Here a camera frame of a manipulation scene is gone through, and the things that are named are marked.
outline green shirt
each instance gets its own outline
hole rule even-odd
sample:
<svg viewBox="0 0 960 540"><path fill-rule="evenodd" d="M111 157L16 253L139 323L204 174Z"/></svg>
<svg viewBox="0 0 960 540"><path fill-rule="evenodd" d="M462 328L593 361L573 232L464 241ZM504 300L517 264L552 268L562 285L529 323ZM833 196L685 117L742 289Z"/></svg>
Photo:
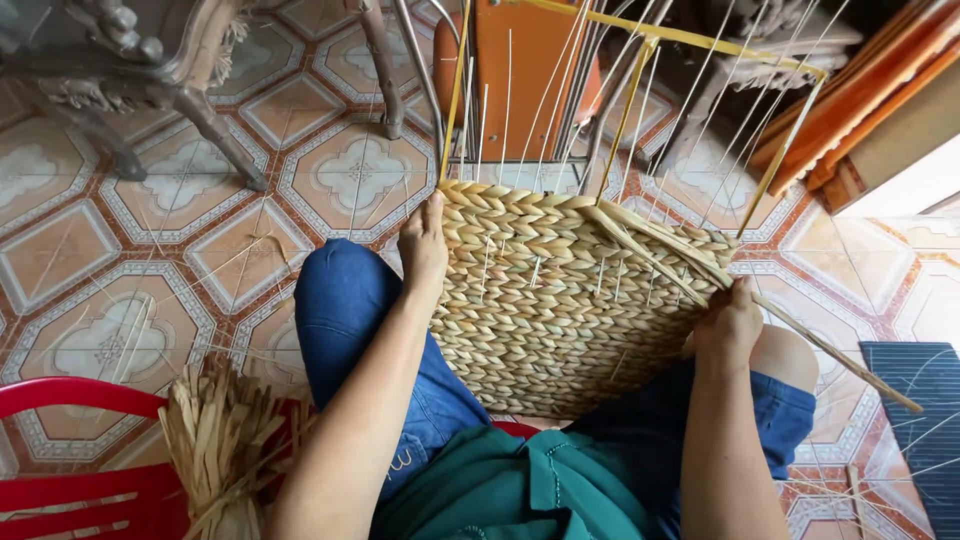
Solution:
<svg viewBox="0 0 960 540"><path fill-rule="evenodd" d="M626 472L592 439L546 430L517 445L497 428L458 433L377 510L371 538L642 539Z"/></svg>

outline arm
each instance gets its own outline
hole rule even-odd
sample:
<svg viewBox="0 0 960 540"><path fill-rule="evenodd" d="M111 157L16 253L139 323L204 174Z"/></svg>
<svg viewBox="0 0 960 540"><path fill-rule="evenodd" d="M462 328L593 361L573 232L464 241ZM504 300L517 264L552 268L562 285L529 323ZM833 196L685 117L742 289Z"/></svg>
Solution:
<svg viewBox="0 0 960 540"><path fill-rule="evenodd" d="M750 353L763 318L743 279L714 297L693 334L697 365L681 467L681 532L684 538L786 539L750 389Z"/></svg>
<svg viewBox="0 0 960 540"><path fill-rule="evenodd" d="M400 232L403 292L324 408L276 501L267 537L366 538L394 457L446 271L434 193Z"/></svg>

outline yellow metal frame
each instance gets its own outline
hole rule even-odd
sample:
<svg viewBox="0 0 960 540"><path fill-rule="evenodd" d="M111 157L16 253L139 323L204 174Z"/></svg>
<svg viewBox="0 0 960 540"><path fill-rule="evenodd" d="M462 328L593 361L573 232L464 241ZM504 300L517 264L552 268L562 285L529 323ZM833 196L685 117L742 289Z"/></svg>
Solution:
<svg viewBox="0 0 960 540"><path fill-rule="evenodd" d="M640 22L635 22L619 17L614 17L611 15L606 15L599 12L593 12L587 10L586 13L583 13L576 6L571 6L568 4L560 4L557 2L552 2L550 0L508 0L510 3L517 2L526 2L528 4L533 4L545 10L550 10L552 12L560 12L568 15L585 16L587 20L598 22L601 24L607 24L610 26L615 26L628 30L636 35L643 35L644 42L643 45L637 50L639 59L637 59L636 67L630 81L631 86L636 90L636 85L639 83L639 74L643 70L644 65L650 59L651 53L656 48L657 43L661 39L667 39L670 41L679 41L681 43L687 43L695 47L701 47L704 49L712 48L714 51L719 51L721 53L726 53L730 55L740 55L744 59L762 61L764 63L770 63L776 66L782 66L787 68L794 68L796 71L801 73L808 73L813 75L816 78L816 84L813 87L813 90L810 92L810 95L806 98L804 103L804 108L801 111L800 115L797 116L797 120L794 122L793 127L790 129L790 133L787 135L787 138L784 140L783 145L777 151L777 154L774 156L774 159L770 162L770 165L767 167L767 170L763 173L763 178L760 179L759 185L756 188L756 193L754 193L753 199L750 201L750 206L747 209L747 214L744 216L743 224L740 226L739 231L737 231L736 237L739 238L743 235L744 230L747 228L747 223L750 222L750 218L753 217L756 207L760 202L760 199L763 197L763 194L766 193L767 187L770 186L770 182L773 181L774 176L777 174L777 170L780 168L780 164L783 162L783 157L786 155L787 149L790 147L790 143L793 142L794 137L797 134L797 131L800 129L800 126L803 124L804 119L806 118L807 113L810 111L810 108L813 106L814 100L817 98L817 94L820 93L820 89L823 87L824 82L827 80L827 71L819 67L809 65L807 63L796 61L792 58L788 58L785 55L777 55L774 53L768 53L763 51L754 51L752 49L737 45L735 43L730 43L729 41L724 41L723 39L714 39L713 37L700 36L699 34L693 34L691 32L685 32L683 30L677 30L674 28L663 28L662 26L656 26L652 24L643 24ZM464 12L464 24L461 28L460 35L466 36L468 31L469 24L469 14L470 14L470 0L465 1L465 12ZM441 173L440 177L444 178L446 174L446 166L449 161L450 153L450 139L452 134L453 119L456 114L458 98L460 97L460 85L462 82L461 73L463 71L464 64L464 44L466 39L460 40L460 52L457 55L457 67L456 73L453 80L453 95L450 98L450 113L449 119L446 124L446 137L444 141L444 153L441 160ZM612 148L616 148L617 143L620 140L620 137L623 135L623 129L626 125L627 114L629 113L630 108L624 108L623 117L620 118L620 125L617 128L616 136L614 137L614 145ZM609 171L613 160L616 159L616 152L610 152L610 159L607 161L606 170Z"/></svg>

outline blue jeans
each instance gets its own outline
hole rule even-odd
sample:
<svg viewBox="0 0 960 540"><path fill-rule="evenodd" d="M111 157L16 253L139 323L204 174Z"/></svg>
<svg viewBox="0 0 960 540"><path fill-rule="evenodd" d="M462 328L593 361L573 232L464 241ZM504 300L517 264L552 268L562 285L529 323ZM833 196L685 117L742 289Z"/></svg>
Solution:
<svg viewBox="0 0 960 540"><path fill-rule="evenodd" d="M383 259L347 240L330 240L306 259L294 296L300 348L318 408L346 380L401 287ZM446 366L429 332L424 339L410 408L380 501L457 432L490 424L483 407ZM680 467L693 368L692 358L675 362L642 388L600 404L566 428L597 441L599 461L630 464L630 477L622 480L660 524L655 537L680 535ZM785 479L794 449L813 428L816 399L760 373L750 375L760 445L771 476Z"/></svg>
<svg viewBox="0 0 960 540"><path fill-rule="evenodd" d="M294 291L295 317L317 408L323 410L347 379L402 286L379 255L348 240L329 240L306 258ZM390 498L450 437L490 424L487 412L447 367L425 329L423 339L417 382L380 501Z"/></svg>

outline bundle of dried fiber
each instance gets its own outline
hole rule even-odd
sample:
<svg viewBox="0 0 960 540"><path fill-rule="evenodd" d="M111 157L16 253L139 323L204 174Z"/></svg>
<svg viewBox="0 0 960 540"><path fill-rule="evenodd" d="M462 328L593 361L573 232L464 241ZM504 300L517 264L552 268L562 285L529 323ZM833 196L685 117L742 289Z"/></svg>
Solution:
<svg viewBox="0 0 960 540"><path fill-rule="evenodd" d="M186 366L159 417L189 497L194 524L189 537L259 538L263 519L254 497L256 474L276 454L261 458L263 445L284 420L270 388L261 389L256 378L238 377L232 367L200 375Z"/></svg>

